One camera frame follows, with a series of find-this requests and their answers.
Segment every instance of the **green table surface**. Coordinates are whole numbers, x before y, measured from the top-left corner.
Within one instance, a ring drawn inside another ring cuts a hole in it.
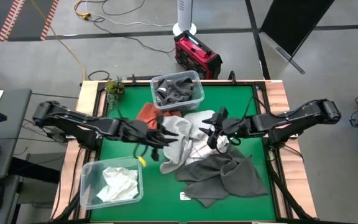
[[[213,110],[221,106],[229,111],[229,117],[242,117],[248,100],[253,96],[251,86],[204,86],[205,99],[196,111]],[[117,118],[119,110],[124,117],[135,119],[146,102],[153,102],[149,86],[127,87],[122,100],[108,111],[108,117]],[[256,114],[253,102],[248,115]],[[100,159],[132,156],[135,144],[105,139]],[[161,174],[159,167],[164,160],[160,151],[160,162],[150,158],[150,151],[144,156],[147,167],[142,169],[144,196],[140,202],[92,210],[92,222],[124,221],[254,221],[275,220],[272,193],[265,166],[265,156],[261,138],[242,139],[237,147],[245,156],[252,155],[255,168],[262,178],[269,194],[262,197],[242,198],[229,196],[204,208],[197,200],[180,200],[180,192],[186,185],[177,182],[173,174]]]

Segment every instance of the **small label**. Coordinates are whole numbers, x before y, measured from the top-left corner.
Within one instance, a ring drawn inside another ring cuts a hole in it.
[[[180,192],[180,200],[191,200],[191,197],[187,196],[184,192]]]

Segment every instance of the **concrete floor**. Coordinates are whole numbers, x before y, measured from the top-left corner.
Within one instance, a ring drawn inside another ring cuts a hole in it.
[[[258,26],[263,23],[271,2],[252,0]],[[124,4],[111,1],[107,9],[119,12],[138,3],[139,0]],[[103,33],[77,18],[70,11],[72,4],[71,1],[59,2],[52,23],[57,34]],[[194,4],[197,11],[194,22],[200,28],[250,27],[243,0],[195,0]],[[98,12],[96,6],[88,7]],[[176,21],[175,10],[175,0],[148,0],[141,10],[113,19],[169,24]],[[335,1],[318,25],[358,25],[358,1]],[[166,27],[119,26],[110,22],[102,26],[113,32],[169,30]],[[241,79],[263,78],[251,33],[198,37],[222,55],[224,63],[220,78],[227,78],[230,70],[235,70],[237,78]],[[337,125],[313,127],[299,138],[299,142],[318,216],[322,220],[358,223],[358,129],[352,128],[348,122],[356,109],[354,98],[358,95],[358,30],[313,31],[294,58],[306,71],[305,75],[300,75],[276,52],[276,46],[269,38],[263,34],[261,38],[270,76],[284,81],[291,107],[315,98],[329,98],[341,110],[343,118]],[[171,36],[139,39],[158,49],[173,48]],[[107,70],[114,78],[132,74],[163,75],[183,70],[176,64],[173,54],[145,50],[132,40],[78,39],[65,40],[65,43],[84,63],[88,73]],[[78,96],[81,80],[76,62],[54,40],[0,43],[0,88],[31,88],[37,93]],[[38,102],[51,99],[33,96],[26,117],[31,117]],[[75,100],[58,100],[69,108],[75,107]],[[34,133],[26,130],[21,136],[36,138]],[[65,150],[58,144],[19,141],[17,153],[26,146],[31,153]],[[18,223],[43,221],[49,215],[50,209],[24,206]]]

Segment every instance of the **orange cloth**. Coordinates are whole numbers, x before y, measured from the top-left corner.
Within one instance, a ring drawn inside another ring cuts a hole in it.
[[[137,115],[136,119],[146,122],[150,129],[157,129],[157,115],[162,114],[163,116],[179,116],[181,117],[180,111],[169,112],[166,111],[161,113],[159,109],[157,109],[154,104],[146,103],[139,114]]]

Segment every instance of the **red generator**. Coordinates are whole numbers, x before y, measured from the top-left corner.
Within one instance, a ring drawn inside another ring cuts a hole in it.
[[[218,79],[222,59],[190,32],[184,31],[175,39],[175,58],[187,70],[198,72],[200,79]]]

